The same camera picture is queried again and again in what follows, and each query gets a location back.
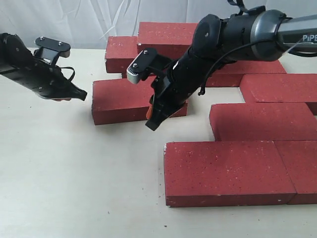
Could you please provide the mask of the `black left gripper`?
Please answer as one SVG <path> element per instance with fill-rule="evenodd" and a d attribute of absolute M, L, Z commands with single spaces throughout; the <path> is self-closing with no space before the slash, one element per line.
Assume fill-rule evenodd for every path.
<path fill-rule="evenodd" d="M 63 69 L 72 70 L 69 78 L 63 75 Z M 79 99 L 84 101 L 87 97 L 85 90 L 72 83 L 75 77 L 75 70 L 70 66 L 64 68 L 35 59 L 30 65 L 18 67 L 1 61 L 0 74 L 33 91 L 43 99 Z"/>

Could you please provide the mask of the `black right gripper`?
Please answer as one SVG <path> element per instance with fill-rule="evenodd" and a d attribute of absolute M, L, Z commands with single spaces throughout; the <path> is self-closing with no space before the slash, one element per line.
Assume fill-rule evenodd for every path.
<path fill-rule="evenodd" d="M 183 108 L 185 101 L 200 87 L 205 87 L 211 60 L 186 52 L 171 65 L 163 82 L 155 86 L 149 99 L 145 126 L 152 131 Z"/>

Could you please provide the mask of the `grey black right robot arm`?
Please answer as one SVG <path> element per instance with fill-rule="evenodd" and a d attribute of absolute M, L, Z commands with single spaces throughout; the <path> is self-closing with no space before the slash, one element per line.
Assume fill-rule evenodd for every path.
<path fill-rule="evenodd" d="M 207 80 L 223 66 L 241 60 L 274 61 L 288 52 L 315 57 L 315 15 L 291 18 L 279 10 L 233 15 L 227 19 L 209 14 L 197 25 L 190 47 L 164 65 L 157 75 L 146 126 L 156 130 L 179 111 L 193 94 L 204 95 Z"/>

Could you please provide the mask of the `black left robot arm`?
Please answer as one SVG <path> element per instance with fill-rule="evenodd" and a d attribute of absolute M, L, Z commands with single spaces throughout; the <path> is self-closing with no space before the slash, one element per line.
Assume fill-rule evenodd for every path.
<path fill-rule="evenodd" d="M 64 68 L 56 64 L 59 57 L 69 57 L 71 46 L 66 42 L 43 36 L 38 37 L 35 44 L 38 48 L 32 53 L 18 35 L 1 33 L 1 76 L 31 90 L 43 99 L 84 101 L 87 92 L 72 83 L 75 76 L 74 68 Z M 63 69 L 72 70 L 69 78 L 63 75 Z"/>

